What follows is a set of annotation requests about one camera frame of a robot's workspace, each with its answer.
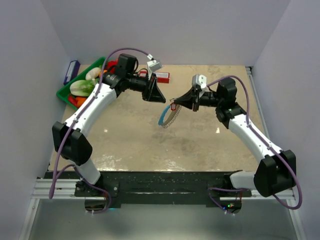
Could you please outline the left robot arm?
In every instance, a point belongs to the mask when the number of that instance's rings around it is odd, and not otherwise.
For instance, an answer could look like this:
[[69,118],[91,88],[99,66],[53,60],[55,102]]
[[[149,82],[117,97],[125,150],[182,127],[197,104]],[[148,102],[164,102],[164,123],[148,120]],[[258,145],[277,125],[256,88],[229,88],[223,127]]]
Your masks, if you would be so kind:
[[64,123],[56,122],[52,127],[54,148],[57,158],[63,157],[74,165],[81,177],[87,181],[86,191],[99,196],[104,184],[99,181],[101,173],[91,160],[93,147],[87,140],[92,125],[117,97],[126,90],[140,92],[146,102],[165,103],[166,98],[159,90],[155,72],[162,68],[159,60],[148,56],[147,75],[135,74],[137,58],[130,54],[119,55],[113,72],[102,74],[83,105]]

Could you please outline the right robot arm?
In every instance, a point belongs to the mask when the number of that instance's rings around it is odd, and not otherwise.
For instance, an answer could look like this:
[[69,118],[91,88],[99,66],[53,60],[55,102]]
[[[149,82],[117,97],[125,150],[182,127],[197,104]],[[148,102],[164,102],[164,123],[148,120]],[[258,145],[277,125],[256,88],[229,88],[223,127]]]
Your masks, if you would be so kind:
[[237,103],[236,82],[223,77],[216,91],[207,87],[202,74],[192,77],[191,89],[173,102],[198,111],[200,106],[214,107],[215,114],[226,129],[234,133],[258,161],[255,172],[235,171],[223,183],[223,192],[230,197],[241,189],[257,190],[263,197],[275,195],[296,185],[296,156],[291,150],[282,150],[273,144],[250,120],[248,111]]

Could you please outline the red key tag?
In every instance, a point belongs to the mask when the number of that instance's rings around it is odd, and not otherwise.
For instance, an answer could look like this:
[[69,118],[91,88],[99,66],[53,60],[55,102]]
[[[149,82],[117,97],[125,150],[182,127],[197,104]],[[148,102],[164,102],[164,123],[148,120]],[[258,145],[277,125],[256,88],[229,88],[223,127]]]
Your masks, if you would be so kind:
[[170,105],[170,109],[171,109],[172,111],[175,111],[176,108],[177,108],[177,105],[176,105],[176,104],[171,104],[171,105]]

